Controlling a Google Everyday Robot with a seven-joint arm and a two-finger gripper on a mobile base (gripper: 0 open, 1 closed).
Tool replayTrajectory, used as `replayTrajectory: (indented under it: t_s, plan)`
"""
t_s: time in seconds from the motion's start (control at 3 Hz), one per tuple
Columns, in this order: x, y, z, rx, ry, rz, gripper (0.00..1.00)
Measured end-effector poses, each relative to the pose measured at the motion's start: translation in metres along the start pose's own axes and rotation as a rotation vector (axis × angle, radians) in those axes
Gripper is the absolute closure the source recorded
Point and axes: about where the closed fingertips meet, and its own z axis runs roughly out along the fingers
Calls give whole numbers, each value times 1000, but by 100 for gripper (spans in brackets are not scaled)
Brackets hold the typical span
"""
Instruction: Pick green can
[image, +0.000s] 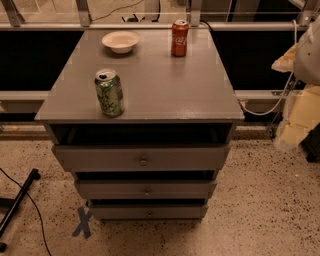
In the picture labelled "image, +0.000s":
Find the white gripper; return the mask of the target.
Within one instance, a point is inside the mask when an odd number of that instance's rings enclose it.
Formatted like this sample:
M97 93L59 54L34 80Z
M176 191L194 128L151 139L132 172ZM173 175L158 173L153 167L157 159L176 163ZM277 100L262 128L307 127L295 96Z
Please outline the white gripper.
M290 47L271 68L278 72L292 72L296 46ZM273 144L277 150L290 151L296 148L320 123L320 87L308 84L299 92L289 96L287 124L281 123L276 130Z

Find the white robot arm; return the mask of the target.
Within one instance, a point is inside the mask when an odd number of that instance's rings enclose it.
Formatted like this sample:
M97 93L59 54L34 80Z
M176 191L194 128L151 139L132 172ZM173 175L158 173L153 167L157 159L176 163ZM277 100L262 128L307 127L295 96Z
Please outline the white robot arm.
M292 72L297 80L305 83L303 90L287 97L283 120L276 131L274 146L288 151L297 147L320 123L320 17L271 68Z

